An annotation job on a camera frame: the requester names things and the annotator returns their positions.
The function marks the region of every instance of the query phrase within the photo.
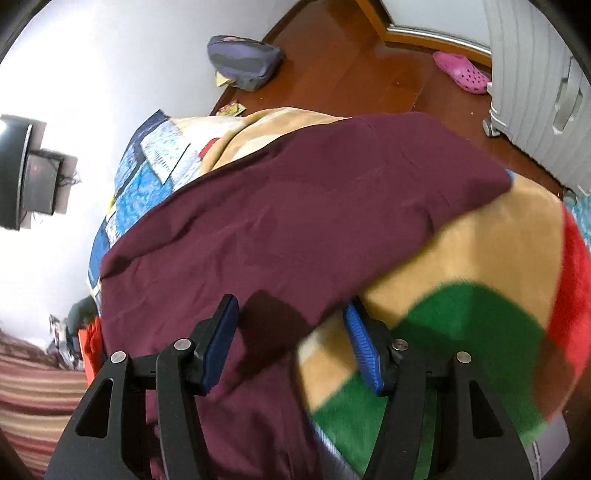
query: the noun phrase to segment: white wall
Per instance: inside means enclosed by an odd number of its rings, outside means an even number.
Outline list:
[[[491,44],[482,0],[382,0],[397,27],[451,34],[482,46]]]
[[[0,229],[0,327],[44,338],[88,294],[90,247],[118,161],[161,108],[208,115],[220,90],[208,39],[260,40],[296,0],[53,0],[0,64],[0,112],[47,123],[43,147],[78,158],[65,215]]]

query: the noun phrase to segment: maroon blanket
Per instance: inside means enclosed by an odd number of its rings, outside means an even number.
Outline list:
[[[159,352],[234,294],[241,318],[220,385],[197,399],[215,470],[220,479],[318,479],[293,378],[298,341],[510,184],[501,166],[420,113],[280,137],[182,188],[115,244],[102,264],[107,351]]]

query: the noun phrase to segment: purple bag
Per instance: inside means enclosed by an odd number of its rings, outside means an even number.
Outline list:
[[[284,58],[279,47],[228,35],[212,37],[207,54],[215,69],[232,80],[232,86],[249,92],[266,84]]]

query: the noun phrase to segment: baseboard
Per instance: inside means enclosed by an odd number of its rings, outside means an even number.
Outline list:
[[[300,0],[299,2],[297,2],[293,7],[290,8],[290,10],[283,15],[283,17],[281,17],[281,19],[267,32],[267,34],[263,37],[263,42],[265,43],[273,43],[273,41],[277,38],[277,36],[279,35],[279,33],[282,32],[282,30],[285,28],[285,26],[291,22],[294,17],[300,13],[300,11],[310,2],[313,2],[315,0]],[[228,103],[230,103],[232,101],[232,99],[234,98],[234,94],[236,93],[237,88],[236,87],[226,87],[226,89],[222,92],[222,94],[220,95],[220,98],[217,100],[215,106],[213,107],[213,110],[211,111],[211,113],[209,115],[215,115],[216,112],[223,107],[224,105],[227,105]]]
[[[415,45],[418,47],[428,48],[430,50],[441,50],[449,53],[457,53],[464,55],[472,61],[491,67],[491,55],[483,53],[479,50],[472,49],[457,43],[441,40],[438,38],[423,37],[418,33],[398,33],[386,30],[382,40],[392,43],[401,43],[406,45]]]

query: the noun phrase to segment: pink crocs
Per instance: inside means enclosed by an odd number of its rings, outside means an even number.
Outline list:
[[[486,93],[488,77],[478,70],[464,55],[437,51],[435,64],[447,73],[463,90],[480,95]]]

